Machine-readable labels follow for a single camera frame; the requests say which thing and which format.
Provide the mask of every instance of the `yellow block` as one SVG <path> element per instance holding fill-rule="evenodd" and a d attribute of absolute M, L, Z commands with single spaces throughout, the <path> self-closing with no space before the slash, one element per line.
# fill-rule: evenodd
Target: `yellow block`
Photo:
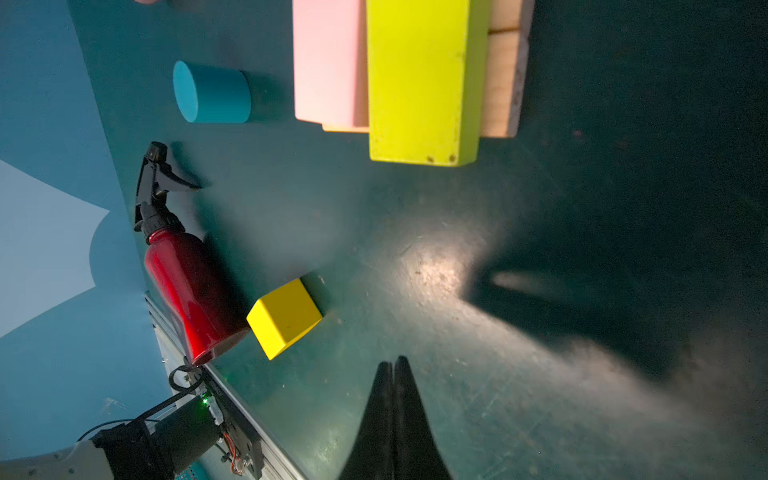
<path fill-rule="evenodd" d="M 446 167 L 475 161 L 490 5 L 368 0 L 372 160 Z"/>
<path fill-rule="evenodd" d="M 301 280 L 296 279 L 261 297 L 247 319 L 271 360 L 305 336 L 323 316 Z"/>

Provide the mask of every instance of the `red bottle body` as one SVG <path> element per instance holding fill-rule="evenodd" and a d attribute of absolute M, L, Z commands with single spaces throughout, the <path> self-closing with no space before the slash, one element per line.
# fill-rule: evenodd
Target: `red bottle body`
<path fill-rule="evenodd" d="M 152 280 L 177 318 L 187 355 L 199 366 L 226 352 L 248 332 L 199 238 L 183 228 L 152 233 L 144 256 Z"/>

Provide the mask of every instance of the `white shape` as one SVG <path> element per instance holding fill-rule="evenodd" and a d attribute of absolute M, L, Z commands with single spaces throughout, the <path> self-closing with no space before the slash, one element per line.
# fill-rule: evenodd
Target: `white shape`
<path fill-rule="evenodd" d="M 108 213 L 0 161 L 0 336 L 96 286 L 91 241 Z"/>

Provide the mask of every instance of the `teal cylinder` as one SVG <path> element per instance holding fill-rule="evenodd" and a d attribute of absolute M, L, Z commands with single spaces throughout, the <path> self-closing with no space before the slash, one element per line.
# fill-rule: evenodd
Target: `teal cylinder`
<path fill-rule="evenodd" d="M 250 89 L 239 70 L 177 61 L 174 94 L 190 123 L 242 124 L 250 116 Z"/>

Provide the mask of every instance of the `lime green block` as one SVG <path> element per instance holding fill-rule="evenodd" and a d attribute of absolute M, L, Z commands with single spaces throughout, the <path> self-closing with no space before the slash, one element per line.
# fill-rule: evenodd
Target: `lime green block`
<path fill-rule="evenodd" d="M 368 0 L 371 159 L 477 158 L 489 0 Z"/>
<path fill-rule="evenodd" d="M 270 360 L 299 341 L 322 319 L 299 279 L 261 297 L 247 317 Z"/>

